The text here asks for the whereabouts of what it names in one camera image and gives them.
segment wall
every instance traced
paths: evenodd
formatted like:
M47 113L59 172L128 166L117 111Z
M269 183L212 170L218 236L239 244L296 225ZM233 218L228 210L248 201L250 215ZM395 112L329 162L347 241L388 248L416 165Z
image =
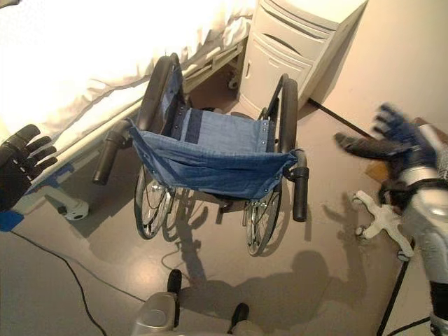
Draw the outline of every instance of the wall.
M311 96L370 132L391 102L448 132L448 1L370 0Z

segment spoked wheel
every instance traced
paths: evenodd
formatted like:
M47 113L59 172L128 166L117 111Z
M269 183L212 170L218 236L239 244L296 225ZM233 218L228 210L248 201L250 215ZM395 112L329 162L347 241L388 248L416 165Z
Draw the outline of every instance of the spoked wheel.
M171 194L149 174L144 166L140 169L135 186L134 214L139 234L151 239L166 220Z
M244 209L246 241L251 256L259 256L274 233L281 204L281 183L256 202L248 202Z

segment bed frame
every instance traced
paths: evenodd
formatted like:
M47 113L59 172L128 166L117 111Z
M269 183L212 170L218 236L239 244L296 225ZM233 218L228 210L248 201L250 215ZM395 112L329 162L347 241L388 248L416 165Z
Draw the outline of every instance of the bed frame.
M206 55L203 66L190 65L183 71L184 92L186 94L190 93L226 64L233 68L233 76L228 86L229 88L237 88L241 81L246 41L247 38L244 38L225 50L221 50L219 47L213 49ZM112 126L119 120L135 116L140 105L141 99L60 153L57 156L57 163L47 168L42 175L33 181L30 190L15 205L13 211L26 215L40 203L48 200L60 214L70 221L77 221L86 217L89 211L88 204L81 199L68 195L60 187L60 184L93 160L102 149L103 140Z

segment blue glove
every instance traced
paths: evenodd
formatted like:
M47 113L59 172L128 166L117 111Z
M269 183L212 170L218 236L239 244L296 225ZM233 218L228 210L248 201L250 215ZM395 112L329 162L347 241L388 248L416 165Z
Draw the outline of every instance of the blue glove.
M435 149L401 112L382 104L375 122L373 130L380 133L383 140L355 138L343 133L337 133L335 140L352 155L387 161L391 179L397 179L403 170L412 167L436 168Z

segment wheelchair seat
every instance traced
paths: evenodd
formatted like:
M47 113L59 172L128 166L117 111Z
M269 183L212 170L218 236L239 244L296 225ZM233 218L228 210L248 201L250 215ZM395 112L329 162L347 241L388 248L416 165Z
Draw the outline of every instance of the wheelchair seat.
M274 153L275 125L181 106L170 135L129 131L154 178L167 187L259 200L297 162L292 150Z

